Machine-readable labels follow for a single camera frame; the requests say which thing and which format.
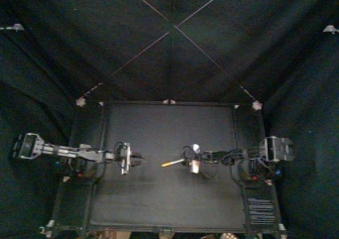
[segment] black cloth wall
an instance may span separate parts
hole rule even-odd
[[[19,23],[0,0],[2,25]],[[55,164],[14,162],[10,155],[19,134],[34,132],[53,143],[69,143],[74,122],[69,88],[54,64],[26,33],[0,33],[0,238],[38,238],[49,222],[59,181]]]
[[[339,235],[339,36],[329,34],[266,103],[270,134],[296,143],[283,168],[282,215],[296,238]]]

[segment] black fabric backdrop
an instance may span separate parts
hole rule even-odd
[[[210,0],[147,0],[181,23]],[[66,144],[75,100],[171,25],[142,0],[0,0],[0,237],[49,220],[57,187],[51,165],[10,164],[14,137],[39,132]],[[279,185],[285,223],[297,238],[337,238],[338,0],[215,0],[86,98],[253,101],[270,134],[296,142]]]
[[[3,3],[0,20],[14,23]],[[10,161],[15,138],[35,132],[67,144],[74,121],[69,94],[34,45],[25,34],[0,34],[0,238],[38,238],[59,185],[54,162]]]

